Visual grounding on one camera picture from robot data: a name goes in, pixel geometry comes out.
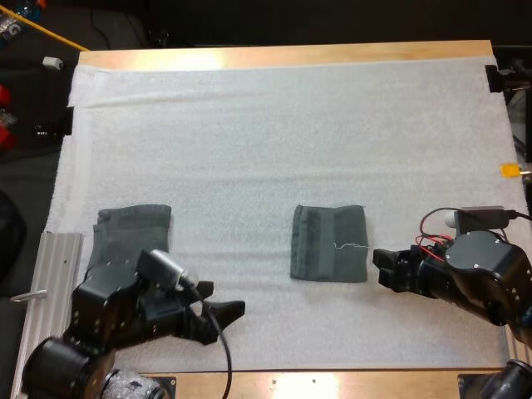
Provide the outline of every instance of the red object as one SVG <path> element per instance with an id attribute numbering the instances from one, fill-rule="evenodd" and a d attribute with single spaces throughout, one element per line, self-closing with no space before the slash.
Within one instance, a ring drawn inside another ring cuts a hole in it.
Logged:
<path id="1" fill-rule="evenodd" d="M 0 152 L 8 152 L 17 144 L 17 139 L 9 130 L 0 126 Z"/>
<path id="2" fill-rule="evenodd" d="M 11 93 L 5 86 L 0 85 L 0 106 L 9 106 L 11 104 Z"/>

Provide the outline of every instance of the metal bracket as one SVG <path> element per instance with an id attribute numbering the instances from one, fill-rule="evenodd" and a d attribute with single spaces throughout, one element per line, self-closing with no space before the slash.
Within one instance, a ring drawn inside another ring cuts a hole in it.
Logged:
<path id="1" fill-rule="evenodd" d="M 31 292 L 11 298 L 13 302 L 27 303 L 11 399 L 16 399 L 21 391 L 22 370 L 33 349 L 45 338 L 60 337 L 70 322 L 82 241 L 79 233 L 42 233 Z"/>
<path id="2" fill-rule="evenodd" d="M 47 290 L 41 289 L 39 291 L 36 291 L 35 293 L 23 293 L 21 295 L 17 295 L 16 297 L 10 297 L 10 302 L 15 303 L 26 303 L 29 302 L 31 299 L 41 299 L 47 297 Z"/>

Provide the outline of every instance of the wooden board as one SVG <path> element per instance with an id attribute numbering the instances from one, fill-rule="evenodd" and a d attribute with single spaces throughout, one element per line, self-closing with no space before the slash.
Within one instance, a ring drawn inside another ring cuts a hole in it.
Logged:
<path id="1" fill-rule="evenodd" d="M 492 56 L 489 41 L 399 42 L 293 47 L 232 47 L 82 52 L 80 64 L 124 71 L 205 71 L 338 62 Z M 458 399 L 460 373 L 494 370 L 237 372 L 230 398 Z M 179 399 L 219 399 L 225 373 L 159 374 L 177 378 Z"/>
<path id="2" fill-rule="evenodd" d="M 202 71 L 492 55 L 489 41 L 471 40 L 82 52 L 80 64 L 124 71 Z"/>
<path id="3" fill-rule="evenodd" d="M 458 399 L 458 374 L 495 370 L 237 372 L 230 398 Z M 220 399 L 224 373 L 154 374 L 177 379 L 178 399 Z"/>

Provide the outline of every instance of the black cable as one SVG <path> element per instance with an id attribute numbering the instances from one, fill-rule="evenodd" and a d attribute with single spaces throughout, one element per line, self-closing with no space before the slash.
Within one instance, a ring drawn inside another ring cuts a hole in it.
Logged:
<path id="1" fill-rule="evenodd" d="M 103 37 L 103 40 L 106 42 L 107 50 L 111 50 L 111 43 L 109 42 L 109 38 L 99 27 L 94 24 L 94 8 L 91 8 L 91 27 L 92 29 L 100 33 L 101 37 Z"/>
<path id="2" fill-rule="evenodd" d="M 506 235 L 505 230 L 504 230 L 504 229 L 501 229 L 500 231 L 502 232 L 502 236 L 504 237 L 505 242 L 506 242 L 506 243 L 509 243 L 510 241 L 508 241 L 508 236 Z"/>
<path id="3" fill-rule="evenodd" d="M 140 38 L 140 34 L 136 31 L 135 24 L 133 23 L 133 21 L 131 21 L 130 16 L 128 14 L 126 14 L 125 12 L 123 12 L 123 14 L 124 14 L 124 17 L 126 17 L 127 22 L 130 24 L 131 29 L 133 30 L 133 33 L 135 34 L 136 40 L 139 42 L 139 45 L 143 47 L 144 42 Z"/>
<path id="4" fill-rule="evenodd" d="M 206 308 L 210 322 L 213 323 L 214 329 L 218 333 L 219 339 L 222 342 L 222 345 L 224 346 L 225 357 L 227 358 L 227 382 L 225 383 L 225 391 L 224 395 L 222 396 L 222 399 L 227 399 L 227 397 L 229 396 L 229 391 L 231 391 L 231 383 L 233 382 L 233 363 L 231 362 L 231 351 L 229 350 L 229 344 L 225 339 L 224 331 L 219 326 L 218 320 L 216 320 L 216 316 L 213 314 L 213 311 L 210 309 L 209 306 L 205 306 L 204 299 L 201 297 L 198 290 L 194 286 L 189 286 L 187 287 L 187 289 L 189 289 L 192 294 L 194 294 L 196 298 L 201 302 L 201 306 Z"/>
<path id="5" fill-rule="evenodd" d="M 423 216 L 421 218 L 421 222 L 419 223 L 419 232 L 421 233 L 422 237 L 429 237 L 429 236 L 430 237 L 440 237 L 440 235 L 425 233 L 425 231 L 423 230 L 423 224 L 425 224 L 426 218 L 428 218 L 432 214 L 435 214 L 436 212 L 440 212 L 441 210 L 454 210 L 454 211 L 458 211 L 458 212 L 466 212 L 466 211 L 464 211 L 463 209 L 460 209 L 460 208 L 449 208 L 449 207 L 445 207 L 445 206 L 441 207 L 441 208 L 433 209 L 431 212 L 429 212 L 428 214 Z"/>
<path id="6" fill-rule="evenodd" d="M 520 212 L 517 212 L 516 210 L 513 211 L 512 214 L 515 215 L 515 218 L 523 218 L 523 219 L 527 219 L 532 222 L 532 218 L 528 216 L 527 214 L 521 214 Z"/>

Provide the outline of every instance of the orange object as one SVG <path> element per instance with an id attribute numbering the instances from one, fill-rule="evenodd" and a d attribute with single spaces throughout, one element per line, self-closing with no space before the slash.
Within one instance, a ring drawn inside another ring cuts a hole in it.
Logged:
<path id="1" fill-rule="evenodd" d="M 507 179 L 521 176 L 521 168 L 519 164 L 502 164 L 500 166 L 500 174 Z"/>

